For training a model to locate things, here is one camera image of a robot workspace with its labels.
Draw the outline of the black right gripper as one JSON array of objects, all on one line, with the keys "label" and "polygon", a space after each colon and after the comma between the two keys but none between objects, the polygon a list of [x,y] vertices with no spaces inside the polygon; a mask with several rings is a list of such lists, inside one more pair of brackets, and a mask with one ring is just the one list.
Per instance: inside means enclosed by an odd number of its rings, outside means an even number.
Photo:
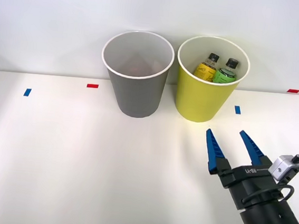
[{"label": "black right gripper", "polygon": [[217,174],[225,189],[228,189],[238,210],[247,209],[259,203],[279,200],[283,197],[281,188],[268,171],[271,160],[261,151],[245,132],[240,136],[249,154],[252,166],[231,168],[211,129],[206,131],[208,171]]}]

